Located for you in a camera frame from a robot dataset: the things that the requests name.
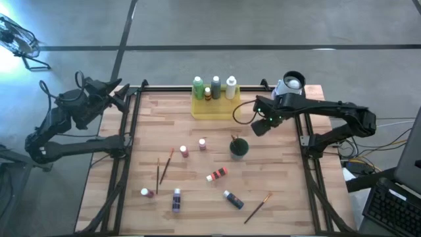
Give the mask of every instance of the butcher block tabletop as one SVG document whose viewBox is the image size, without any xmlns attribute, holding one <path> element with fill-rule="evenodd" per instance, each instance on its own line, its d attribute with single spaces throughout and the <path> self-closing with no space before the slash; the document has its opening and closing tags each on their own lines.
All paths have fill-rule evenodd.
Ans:
<svg viewBox="0 0 421 237">
<path fill-rule="evenodd" d="M 305 89 L 307 98 L 324 99 L 321 86 L 310 85 Z M 269 92 L 242 92 L 241 102 L 254 100 L 256 95 L 270 97 Z M 233 120 L 195 120 L 190 106 L 191 93 L 188 92 L 141 94 L 120 234 L 314 234 L 295 121 L 284 121 L 279 127 L 257 137 L 250 125 Z M 253 103 L 242 106 L 241 118 L 238 119 L 243 122 L 250 120 L 254 114 L 252 108 Z M 99 135 L 118 134 L 121 117 L 116 107 L 107 109 Z M 131 117 L 129 114 L 128 129 Z M 328 117 L 311 115 L 311 119 L 315 133 L 332 129 Z M 249 152 L 241 161 L 230 157 L 231 135 L 239 136 L 249 144 Z M 204 151 L 199 149 L 201 138 L 206 140 Z M 187 146 L 188 158 L 182 157 L 181 145 Z M 157 160 L 160 160 L 161 177 L 172 148 L 175 152 L 159 193 L 153 198 L 142 196 L 142 188 L 155 192 Z M 326 151 L 337 152 L 332 148 Z M 92 163 L 104 155 L 94 154 Z M 325 154 L 320 163 L 329 202 L 354 228 L 338 156 Z M 208 182 L 206 176 L 222 167 L 226 167 L 228 174 Z M 109 157 L 90 168 L 76 231 L 85 228 L 104 204 L 111 169 L 112 159 Z M 175 188 L 181 189 L 179 213 L 172 212 Z M 237 209 L 222 195 L 225 190 L 244 203 L 242 209 Z M 272 196 L 244 224 L 269 192 Z M 111 208 L 110 229 L 114 224 L 116 203 Z M 324 226 L 320 203 L 318 212 Z"/>
</svg>

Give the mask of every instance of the gray floor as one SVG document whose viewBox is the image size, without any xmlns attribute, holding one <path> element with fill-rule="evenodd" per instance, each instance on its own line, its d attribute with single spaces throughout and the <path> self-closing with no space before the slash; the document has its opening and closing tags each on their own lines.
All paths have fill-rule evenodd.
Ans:
<svg viewBox="0 0 421 237">
<path fill-rule="evenodd" d="M 119 45 L 130 0 L 6 0 L 0 13 L 34 31 L 46 46 Z M 421 43 L 421 16 L 411 0 L 139 0 L 128 45 L 410 44 Z M 298 70 L 322 84 L 327 100 L 369 106 L 378 124 L 412 120 L 421 106 L 419 50 L 125 52 L 119 77 L 133 85 L 190 84 L 234 75 L 240 84 L 274 84 Z M 75 88 L 74 73 L 109 80 L 117 51 L 50 51 L 49 72 L 29 72 L 0 48 L 0 144 L 24 152 L 27 134 L 47 110 L 39 89 Z M 334 126 L 341 122 L 333 120 Z M 390 142 L 411 124 L 386 126 L 361 144 Z M 94 134 L 99 119 L 88 131 Z M 79 139 L 62 139 L 75 142 Z M 373 153 L 381 169 L 397 164 L 402 149 Z M 8 236 L 51 236 L 73 231 L 91 155 L 66 157 L 51 172 L 34 169 Z"/>
</svg>

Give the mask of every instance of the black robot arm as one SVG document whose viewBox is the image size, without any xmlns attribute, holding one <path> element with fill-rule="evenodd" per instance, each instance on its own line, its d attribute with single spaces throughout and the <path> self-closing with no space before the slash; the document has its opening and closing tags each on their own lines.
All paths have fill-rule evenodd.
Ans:
<svg viewBox="0 0 421 237">
<path fill-rule="evenodd" d="M 261 136 L 272 127 L 277 127 L 282 121 L 302 113 L 325 115 L 343 119 L 347 124 L 334 128 L 325 134 L 314 134 L 301 137 L 301 144 L 306 147 L 305 155 L 321 158 L 325 148 L 336 142 L 343 142 L 351 136 L 367 137 L 376 132 L 376 116 L 367 107 L 354 103 L 318 101 L 306 99 L 295 93 L 277 95 L 275 100 L 256 96 L 253 110 L 263 119 L 251 124 L 256 135 Z"/>
<path fill-rule="evenodd" d="M 40 127 L 28 135 L 25 140 L 25 150 L 37 163 L 44 164 L 56 161 L 63 156 L 77 155 L 106 151 L 113 157 L 121 156 L 124 152 L 123 136 L 114 135 L 105 139 L 88 140 L 78 144 L 61 145 L 49 140 L 57 135 L 69 131 L 72 128 L 71 119 L 80 130 L 87 129 L 87 125 L 111 105 L 116 105 L 118 110 L 126 113 L 128 108 L 124 106 L 124 96 L 129 84 L 121 90 L 109 95 L 121 82 L 118 79 L 113 82 L 100 82 L 91 78 L 83 78 L 80 89 L 70 90 L 59 96 L 51 95 L 45 86 L 40 82 L 42 90 L 49 96 L 55 98 L 57 107 L 49 109 Z"/>
</svg>

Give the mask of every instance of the green paint bottle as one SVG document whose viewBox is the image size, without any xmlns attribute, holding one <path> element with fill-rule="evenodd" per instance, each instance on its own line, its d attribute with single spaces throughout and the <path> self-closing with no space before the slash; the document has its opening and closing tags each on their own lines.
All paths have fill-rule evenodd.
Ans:
<svg viewBox="0 0 421 237">
<path fill-rule="evenodd" d="M 196 76 L 193 81 L 193 93 L 196 99 L 203 99 L 205 87 L 203 85 L 203 80 L 200 78 L 200 76 Z"/>
</svg>

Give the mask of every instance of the keyboard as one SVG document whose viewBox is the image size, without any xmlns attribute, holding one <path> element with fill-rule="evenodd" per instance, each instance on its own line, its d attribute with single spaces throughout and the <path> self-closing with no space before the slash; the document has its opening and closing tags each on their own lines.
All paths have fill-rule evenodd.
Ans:
<svg viewBox="0 0 421 237">
<path fill-rule="evenodd" d="M 386 178 L 371 189 L 362 214 L 398 236 L 421 237 L 421 199 Z"/>
</svg>

